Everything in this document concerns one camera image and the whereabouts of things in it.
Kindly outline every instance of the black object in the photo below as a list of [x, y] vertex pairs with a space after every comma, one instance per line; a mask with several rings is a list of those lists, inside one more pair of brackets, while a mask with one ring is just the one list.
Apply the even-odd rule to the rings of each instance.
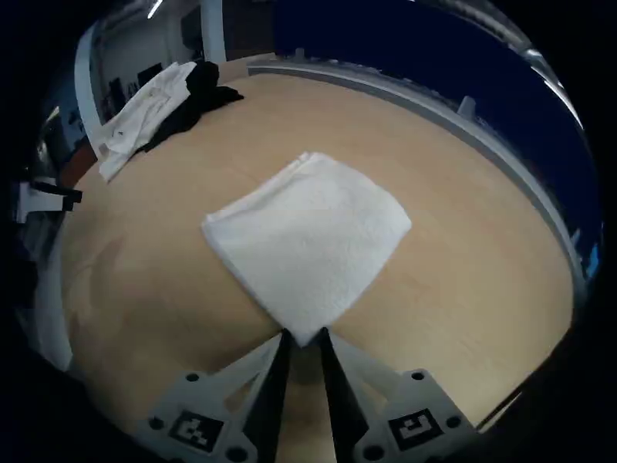
[[197, 65], [187, 77], [189, 97], [161, 123], [150, 141], [137, 151], [150, 151], [175, 133], [193, 128], [203, 113], [244, 99], [237, 90], [217, 86], [218, 77], [216, 64], [197, 61]]
[[146, 85], [155, 75], [163, 70], [163, 65], [160, 63], [150, 66], [137, 74], [137, 82], [140, 84], [140, 88]]
[[[289, 331], [282, 330], [275, 358], [242, 429], [244, 435], [257, 448], [258, 463], [274, 463], [276, 459], [291, 351], [292, 335]], [[244, 460], [239, 459], [239, 452], [234, 454], [238, 459], [232, 461]]]
[[122, 82], [119, 77], [110, 82], [110, 95], [113, 101], [113, 108], [116, 110], [116, 114], [118, 114], [126, 104], [126, 97], [124, 96]]
[[354, 463], [353, 448], [369, 430], [326, 328], [319, 333], [325, 391], [337, 463]]
[[182, 31], [182, 43], [189, 50], [204, 51], [204, 43], [201, 38], [201, 6], [193, 8], [180, 21]]

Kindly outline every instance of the ceiling light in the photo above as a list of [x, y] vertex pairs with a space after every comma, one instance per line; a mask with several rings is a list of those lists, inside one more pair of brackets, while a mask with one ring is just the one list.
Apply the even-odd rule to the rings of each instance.
[[161, 3], [163, 3], [163, 0], [157, 0], [157, 2], [154, 4], [152, 9], [148, 13], [148, 19], [150, 19], [150, 18], [152, 18], [154, 16], [154, 13], [158, 10], [158, 8], [160, 7]]

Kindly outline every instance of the white towel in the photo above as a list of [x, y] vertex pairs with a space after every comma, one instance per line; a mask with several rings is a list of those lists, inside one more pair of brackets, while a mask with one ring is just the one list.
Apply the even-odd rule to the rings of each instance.
[[135, 151], [148, 143], [160, 124], [189, 97], [187, 76], [196, 66], [173, 63], [141, 87], [124, 108], [101, 127], [99, 143], [109, 154], [99, 172], [110, 181]]
[[411, 221], [363, 174], [304, 153], [201, 227], [236, 278], [304, 346], [360, 297]]

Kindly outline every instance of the office desk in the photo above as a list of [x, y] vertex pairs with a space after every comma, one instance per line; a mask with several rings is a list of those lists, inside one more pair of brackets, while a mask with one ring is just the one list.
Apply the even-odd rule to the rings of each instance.
[[[200, 223], [309, 150], [366, 174], [413, 222], [334, 331], [394, 369], [428, 369], [477, 423], [570, 323], [568, 263], [540, 214], [473, 148], [391, 103], [290, 76], [228, 85], [245, 100], [138, 154], [110, 184], [93, 168], [77, 185], [63, 301], [101, 410], [131, 431], [181, 370], [221, 369], [278, 331]], [[292, 357], [279, 461], [333, 461], [316, 354]]]

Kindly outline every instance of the wooden table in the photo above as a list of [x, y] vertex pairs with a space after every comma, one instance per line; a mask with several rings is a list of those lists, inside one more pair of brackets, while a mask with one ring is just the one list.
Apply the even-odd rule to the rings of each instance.
[[[63, 299], [101, 410], [131, 431], [181, 370], [221, 369], [278, 331], [200, 223], [313, 150], [369, 176], [413, 221], [335, 332], [394, 369], [427, 368], [478, 422], [570, 322], [568, 263], [539, 213], [473, 148], [391, 103], [290, 76], [229, 85], [246, 99], [135, 156], [111, 184], [96, 166], [77, 185]], [[279, 461], [334, 461], [316, 354], [294, 352]]]

